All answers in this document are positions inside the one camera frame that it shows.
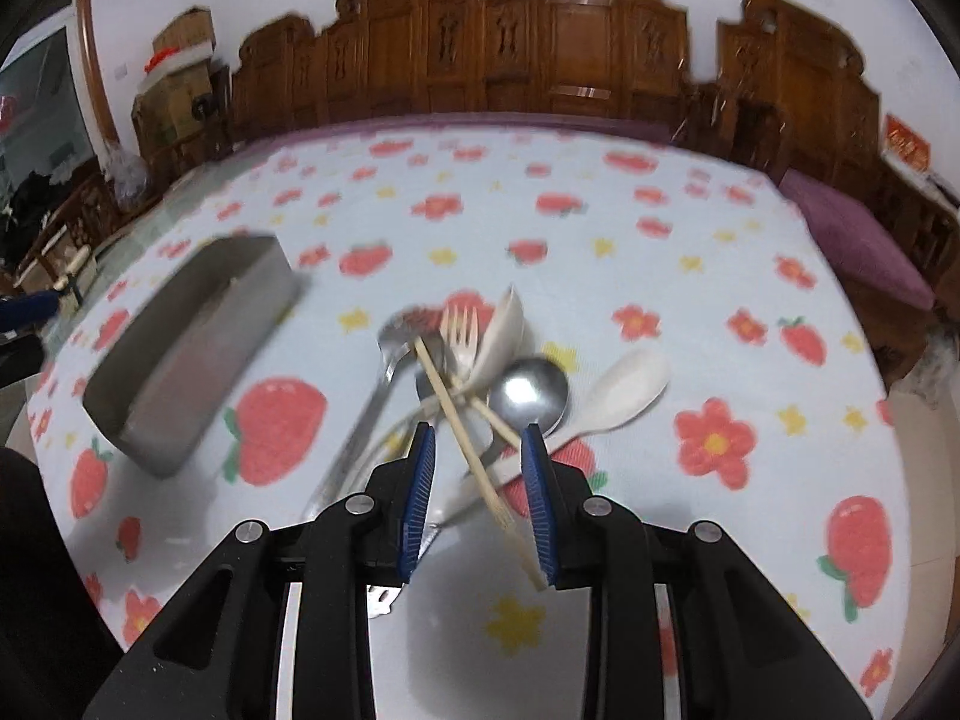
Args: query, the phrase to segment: chopsticks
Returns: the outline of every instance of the chopsticks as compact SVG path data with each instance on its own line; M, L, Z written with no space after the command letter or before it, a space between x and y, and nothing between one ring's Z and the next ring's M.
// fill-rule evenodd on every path
M520 534L517 533L517 524L514 522L514 518L510 512L507 511L503 500L493 488L487 476L487 471L484 471L480 457L477 455L470 441L467 429L464 428L464 423L462 423L460 415L457 413L457 407L453 404L453 399L446 390L446 386L443 384L443 379L440 378L437 367L433 364L433 360L430 359L430 353L427 351L423 338L416 339L414 350L416 351L416 357L424 367L427 378L430 380L430 386L432 386L434 394L440 401L440 408L443 409L443 415L453 429L453 435L456 437L460 451L464 453L464 459L467 460L467 467L469 467L470 473L473 474L473 477L477 481L477 487L480 490L480 496L483 498L483 502L493 515L493 520L497 526L499 526L504 535L507 536L507 541L510 542L512 548L514 548L517 555L520 556L520 565L530 578L530 581L534 584L534 587L539 590L546 590L544 575L541 574L538 563L530 554L530 550L527 549L527 545L523 542L523 539L520 538Z

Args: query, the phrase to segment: carved wooden furniture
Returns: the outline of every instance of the carved wooden furniture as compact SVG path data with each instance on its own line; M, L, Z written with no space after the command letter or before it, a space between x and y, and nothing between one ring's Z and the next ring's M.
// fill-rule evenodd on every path
M530 112L715 136L688 80L686 14L662 0L337 0L319 36L284 16L248 36L237 137L415 113ZM727 127L728 137L733 129ZM716 146L723 151L723 146Z

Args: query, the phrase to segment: white ceramic spoon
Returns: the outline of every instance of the white ceramic spoon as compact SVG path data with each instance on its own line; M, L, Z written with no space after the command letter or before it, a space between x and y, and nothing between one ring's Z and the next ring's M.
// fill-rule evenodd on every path
M670 365L661 351L640 348L617 360L597 379L587 395L587 405L572 420L544 442L549 454L574 439L591 433L606 433L625 425L653 403L670 381ZM520 454L500 458L487 467L495 488L520 476ZM464 478L447 495L431 501L427 522L443 525L479 500L472 476Z

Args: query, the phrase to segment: cardboard box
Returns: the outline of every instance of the cardboard box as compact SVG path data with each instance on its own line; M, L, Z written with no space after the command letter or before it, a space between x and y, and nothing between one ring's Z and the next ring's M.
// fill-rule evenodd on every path
M188 49L206 41L217 47L213 18L209 8L195 6L168 23L154 38L154 53L164 49Z

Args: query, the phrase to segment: table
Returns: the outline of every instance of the table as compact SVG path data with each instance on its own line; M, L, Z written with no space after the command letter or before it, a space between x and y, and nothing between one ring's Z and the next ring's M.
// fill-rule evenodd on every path
M280 239L304 296L184 469L152 479L97 436L85 379L192 251L260 230ZM880 716L904 633L909 526L850 305L764 176L587 133L412 128L285 146L90 307L29 415L56 522L119 640L136 639L235 523L299 521L376 379L387 317L456 304L488 320L510 284L531 347L568 372L573 409L634 344L662 347L664 397L563 459L649 522L721 523ZM414 405L402 374L383 424ZM463 470L440 428L435 490ZM517 490L508 498L523 512ZM586 603L537 594L483 512L444 531L394 611L371 621L379 716L578 717Z

